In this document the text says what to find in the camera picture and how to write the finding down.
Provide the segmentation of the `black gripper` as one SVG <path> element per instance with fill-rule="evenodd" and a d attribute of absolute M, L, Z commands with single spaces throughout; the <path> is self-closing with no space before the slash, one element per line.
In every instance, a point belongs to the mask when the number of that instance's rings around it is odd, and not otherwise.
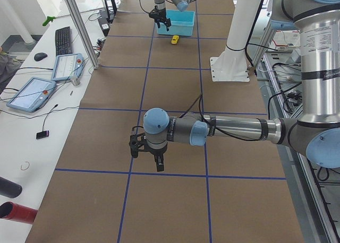
<path fill-rule="evenodd" d="M 146 134 L 134 134 L 130 136 L 129 141 L 131 156 L 137 158 L 139 152 L 149 152 L 154 155 L 157 172 L 164 171 L 164 156 L 167 150 L 167 144 L 161 149 L 154 149 L 148 145 Z"/>
<path fill-rule="evenodd" d="M 166 31 L 169 31 L 171 20 L 167 18 L 165 8 L 159 9 L 158 6 L 155 6 L 148 15 L 150 18 L 154 19 L 155 23 L 165 23 Z"/>

